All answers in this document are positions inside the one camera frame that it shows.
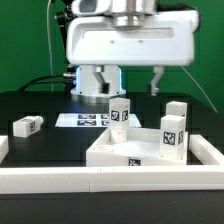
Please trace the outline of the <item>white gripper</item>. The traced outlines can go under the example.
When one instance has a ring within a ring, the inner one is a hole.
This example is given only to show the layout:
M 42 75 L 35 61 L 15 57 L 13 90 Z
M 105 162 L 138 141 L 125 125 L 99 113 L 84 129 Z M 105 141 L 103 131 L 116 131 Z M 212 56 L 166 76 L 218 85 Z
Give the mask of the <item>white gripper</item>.
M 159 92 L 163 66 L 188 65 L 194 60 L 196 12 L 161 12 L 145 18 L 140 28 L 116 29 L 108 17 L 82 17 L 68 28 L 66 56 L 75 65 L 154 66 L 150 94 Z M 100 92 L 108 94 L 110 84 L 104 67 L 95 66 Z

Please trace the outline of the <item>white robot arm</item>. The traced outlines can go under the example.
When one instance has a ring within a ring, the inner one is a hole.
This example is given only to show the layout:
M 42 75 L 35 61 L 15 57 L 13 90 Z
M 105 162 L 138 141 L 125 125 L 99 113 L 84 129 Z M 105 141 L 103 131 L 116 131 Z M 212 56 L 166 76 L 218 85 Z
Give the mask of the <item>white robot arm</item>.
M 156 0 L 70 0 L 66 58 L 77 67 L 74 98 L 105 102 L 124 95 L 122 66 L 151 66 L 151 93 L 167 66 L 194 60 L 199 12 Z

